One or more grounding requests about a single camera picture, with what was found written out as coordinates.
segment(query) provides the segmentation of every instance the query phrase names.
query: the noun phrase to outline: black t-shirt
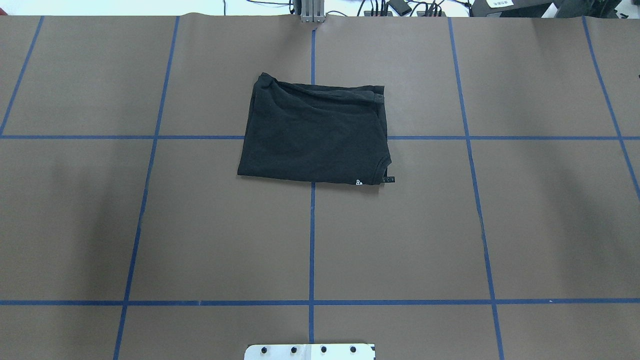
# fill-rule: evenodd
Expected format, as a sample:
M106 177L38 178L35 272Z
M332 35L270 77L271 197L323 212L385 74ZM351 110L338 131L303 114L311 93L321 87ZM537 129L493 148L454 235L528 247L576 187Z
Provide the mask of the black t-shirt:
M253 86L238 175L380 184L391 156L384 86Z

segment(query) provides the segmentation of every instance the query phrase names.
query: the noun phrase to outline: black cable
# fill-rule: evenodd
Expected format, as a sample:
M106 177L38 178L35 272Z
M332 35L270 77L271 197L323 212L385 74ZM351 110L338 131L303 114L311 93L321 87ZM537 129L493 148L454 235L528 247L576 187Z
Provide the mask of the black cable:
M247 0L249 3L254 4L269 4L269 5L291 5L291 3L270 3L268 1Z
M418 8L418 6L424 4L424 12L426 13L429 10L429 3L425 2L425 1L412 1L412 3L418 3L418 5L414 6L413 9L411 10L411 13L409 14L409 16L413 16L413 12L415 11L415 9Z
M602 8L600 9L600 15L598 15L599 18L602 18L602 13L604 13L604 7L607 6L608 2L609 2L609 0L604 0L604 1L601 2Z
M339 13L339 14L340 14L340 15L342 15L342 16L347 16L347 15L345 15L344 13L339 12L339 11L337 11L337 10L331 10L330 12L326 12L326 14L325 14L325 15L329 15L330 13Z
M464 6L465 8L467 8L468 15L471 16L471 3L468 2L468 1L466 3L464 3L463 1L460 1L460 0L442 0L442 1L440 1L439 4L436 4L436 5L438 5L438 7L440 9L438 12L442 11L441 4L444 3L445 1L450 1L452 3L456 3L456 4L460 4L460 5ZM406 0L406 2L407 3L417 3L418 5L420 5L421 3L424 3L424 1L414 1L414 0Z
M362 2L360 3L360 7L358 8L358 14L356 16L360 16L360 10L362 10L362 7L364 6L366 0L362 0Z

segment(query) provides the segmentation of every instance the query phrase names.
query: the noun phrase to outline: white background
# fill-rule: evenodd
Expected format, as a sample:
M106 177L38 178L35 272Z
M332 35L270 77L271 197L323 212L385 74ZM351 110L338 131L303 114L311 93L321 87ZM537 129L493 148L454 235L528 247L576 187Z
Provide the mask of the white background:
M265 1L288 2L288 0ZM325 0L324 10L326 12L338 10L349 16L355 16L360 1ZM10 15L184 15L190 12L223 15L223 0L0 0L0 8L3 8ZM445 1L442 8L447 16L468 16L464 6L451 1ZM367 0L362 10L370 9L371 5ZM617 9L619 12L629 15L630 18L637 19L640 15L639 7L632 5L631 0L622 0ZM227 0L227 15L281 15L286 13L289 13L287 6L252 4L245 0Z

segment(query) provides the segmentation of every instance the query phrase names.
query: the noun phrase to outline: white label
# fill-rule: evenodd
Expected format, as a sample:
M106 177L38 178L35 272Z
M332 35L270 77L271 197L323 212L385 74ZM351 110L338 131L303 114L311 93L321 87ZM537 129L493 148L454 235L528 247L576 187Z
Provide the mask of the white label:
M545 11L545 13L542 14L542 17L553 18L553 17L556 17L557 13L558 13L558 8L556 8L556 5L554 3L551 3L551 5L549 5L549 8Z
M490 8L505 8L507 6L513 6L513 0L486 0Z

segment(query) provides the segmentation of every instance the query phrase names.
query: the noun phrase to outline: blue grid line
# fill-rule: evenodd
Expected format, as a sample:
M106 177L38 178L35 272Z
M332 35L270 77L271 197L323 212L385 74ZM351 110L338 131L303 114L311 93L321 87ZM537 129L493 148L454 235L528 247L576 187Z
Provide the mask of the blue grid line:
M153 140L154 135L0 135L7 140ZM158 135L158 140L244 140L244 135ZM618 141L617 136L509 136L470 135L471 140L596 140ZM388 140L466 140L461 135L390 135ZM622 136L637 141L640 136Z
M615 136L493 136L471 135L471 140L617 140Z
M453 53L453 64L456 70L456 82L458 83L458 97L460 98L460 110L462 112L462 124L465 128L465 137L467 139L467 154L469 157L469 167L471 169L471 181L474 185L474 195L476 197L476 209L480 219L480 228L482 234L482 243L484 247L484 267L486 269L486 278L489 285L489 296L491 297L491 308L493 312L493 326L495 327L495 339L498 346L498 355L500 360L504 360L504 351L502 349L502 334L500 332L500 320L498 318L498 307L495 303L495 291L493 289L493 276L491 272L491 261L489 260L489 246L486 242L486 232L484 230L484 218L482 215L482 205L480 203L480 193L478 190L476 166L474 165L474 157L471 149L471 138L469 135L469 126L467 122L467 111L465 109L465 98L462 94L462 83L460 81L460 67L458 66L458 55L456 54L456 41L453 33L453 23L451 18L447 18L449 22L449 38L451 38L451 51Z
M448 135L389 135L387 140L464 140L464 136L448 136Z
M154 138L153 135L0 135L1 139L18 140L137 140Z
M316 30L311 31L311 85L316 84ZM309 343L313 344L314 320L314 299L316 291L316 183L311 183L311 201L309 210Z
M640 298L583 298L583 299L497 299L500 305L527 304L640 304Z
M129 306L307 306L308 300L130 300Z
M173 60L173 51L175 50L175 39L178 35L178 25L180 24L180 17L175 17L175 24L173 26L173 37L171 40L171 49L169 50L169 60L166 64L166 73L164 75L164 85L162 89L162 96L160 98L160 107L158 109L158 116L156 120L156 131L154 133L154 143L151 146L151 155L149 156L149 165L147 167L147 178L145 179L145 189L142 195L142 203L140 205L140 213L138 215L138 226L136 228L136 237L133 243L133 250L131 254L131 263L129 264L129 275L127 276L127 286L124 292L124 303L122 304L122 312L120 313L120 325L118 326L118 336L116 337L116 344L113 351L113 360L118 360L120 356L120 345L122 343L122 333L124 332L124 324L127 318L127 303L129 302L129 295L131 294L131 282L133 280L133 272L136 267L136 257L138 255L138 245L140 244L140 233L142 228L142 218L145 214L145 208L147 206L147 197L149 193L149 181L151 179L151 170L154 166L154 159L156 157L156 148L158 143L158 135L160 134L160 125L162 123L162 114L164 110L164 100L166 99L166 89L169 84L169 75L171 74L171 64Z
M244 135L160 135L158 139L167 140L244 140Z
M127 306L308 306L309 300L129 300ZM123 306L123 300L0 300L0 306ZM640 304L637 297L547 299L313 300L315 306Z
M0 300L0 306L122 306L119 300Z
M629 174L631 175L631 181L636 188L636 195L638 197L638 200L640 200L640 186L638 185L638 180L636 179L634 168L631 165L631 160L629 159L629 154L627 153L627 147L625 146L625 141L622 137L622 132L620 131L618 120L616 120L616 114L613 112L613 106L611 106L609 93L607 92L607 87L604 85L604 80L602 79L602 74L600 73L600 67L598 66L598 61L596 60L596 54L593 52L593 44L591 43L591 35L589 34L589 27L587 26L587 18L585 16L582 16L582 26L584 27L584 34L587 37L587 45L589 45L589 52L591 53L591 59L593 60L593 67L596 70L596 75L598 75L598 81L600 82L600 87L602 88L604 99L607 102L607 107L609 108L609 114L611 115L611 121L613 121L613 127L616 129L616 134L618 135L618 140L620 141L620 147L622 148L622 153L625 157L625 161L627 162L627 168L629 169Z
M430 305L490 305L489 299L453 300L316 300L317 306L430 306Z
M38 26L36 27L36 32L33 34L33 39L31 39L31 45L29 46L29 51L27 51L27 56L24 59L24 63L22 64L22 68L20 69L20 74L18 75L18 80L15 82L15 86L13 88L13 92L11 97L9 98L9 105L6 107L6 112L4 113L4 118L2 120L2 124L0 124L0 135L4 132L4 127L6 126L6 122L9 120L9 114L11 113L11 108L13 107L13 102L15 97L18 95L18 89L20 88L20 83L22 82L22 77L24 76L24 72L27 70L27 65L29 65L29 59L31 59L31 54L33 53L33 48L36 46L36 41L38 40L38 35L40 34L40 29L42 28L42 23L44 22L44 16L40 17L40 21L38 21Z

